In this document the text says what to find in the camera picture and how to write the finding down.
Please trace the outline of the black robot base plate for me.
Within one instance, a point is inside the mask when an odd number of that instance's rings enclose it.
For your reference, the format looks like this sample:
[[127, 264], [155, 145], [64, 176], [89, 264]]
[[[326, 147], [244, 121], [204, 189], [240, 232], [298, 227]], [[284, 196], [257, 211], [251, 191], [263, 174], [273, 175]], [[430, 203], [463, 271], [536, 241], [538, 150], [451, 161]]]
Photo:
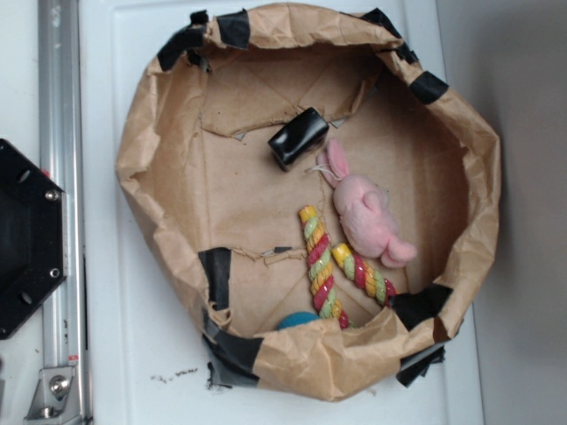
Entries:
[[1, 338], [7, 340], [66, 278], [64, 191], [1, 141]]

